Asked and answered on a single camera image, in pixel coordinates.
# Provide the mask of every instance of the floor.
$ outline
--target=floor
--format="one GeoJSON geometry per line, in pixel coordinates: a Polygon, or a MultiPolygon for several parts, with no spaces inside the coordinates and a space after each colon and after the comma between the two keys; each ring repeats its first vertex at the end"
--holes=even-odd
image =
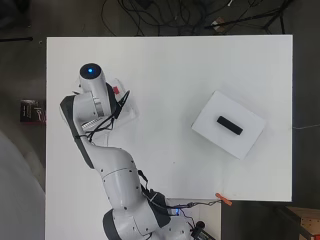
{"type": "MultiPolygon", "coordinates": [[[[156,2],[160,5],[163,18],[169,19],[171,15],[165,1],[156,2]]],[[[191,1],[184,2],[190,6],[192,13],[195,12],[190,21],[196,22],[200,15],[192,9],[191,1]]],[[[210,5],[210,10],[213,10],[226,1],[203,2],[213,2],[210,5]]],[[[282,0],[265,0],[259,6],[250,9],[246,16],[272,10],[281,2],[282,0]]],[[[34,0],[30,9],[30,24],[21,20],[22,24],[13,29],[0,30],[0,38],[29,35],[34,37],[32,42],[0,43],[0,111],[2,116],[8,117],[23,132],[44,166],[45,126],[25,126],[19,123],[20,100],[46,97],[46,37],[111,36],[100,18],[102,4],[103,0],[34,0]]],[[[213,14],[206,25],[219,16],[225,20],[237,19],[247,7],[247,0],[234,0],[231,7],[213,14]]],[[[317,0],[295,0],[284,16],[287,33],[294,35],[293,125],[296,127],[320,123],[319,7],[320,2],[317,0]]],[[[173,11],[178,11],[177,6],[173,7],[173,11]]],[[[157,10],[150,8],[150,13],[157,15],[157,10]]],[[[106,2],[104,18],[117,36],[137,35],[137,27],[119,7],[117,1],[106,2]]],[[[266,21],[261,19],[253,23],[263,24],[266,21]]],[[[141,28],[146,36],[158,35],[156,27],[142,24],[141,28]]],[[[279,21],[270,27],[270,31],[273,34],[281,33],[279,21]]],[[[175,36],[178,32],[174,28],[161,28],[160,34],[175,36]]],[[[187,30],[180,34],[190,35],[191,32],[187,30]]],[[[216,33],[199,28],[196,34],[216,33]]],[[[267,33],[237,25],[227,34],[267,33]]],[[[293,139],[293,202],[290,205],[320,208],[320,128],[294,130],[293,139]]],[[[290,225],[259,203],[235,202],[232,208],[224,206],[222,212],[223,239],[298,239],[298,234],[290,225]]]]}

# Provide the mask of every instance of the white tabletop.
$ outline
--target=white tabletop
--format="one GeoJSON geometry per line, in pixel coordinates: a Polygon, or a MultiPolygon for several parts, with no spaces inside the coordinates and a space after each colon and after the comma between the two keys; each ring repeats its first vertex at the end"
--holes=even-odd
{"type": "Polygon", "coordinates": [[[48,239],[61,228],[60,239],[105,239],[101,219],[110,205],[101,180],[59,113],[80,67],[90,62],[131,90],[139,117],[112,132],[109,145],[133,156],[150,187],[169,198],[214,199],[220,192],[230,199],[291,200],[291,36],[49,38],[48,239]],[[191,130],[215,90],[267,121],[244,160],[191,130]],[[90,231],[80,230],[84,218],[90,231]]]}

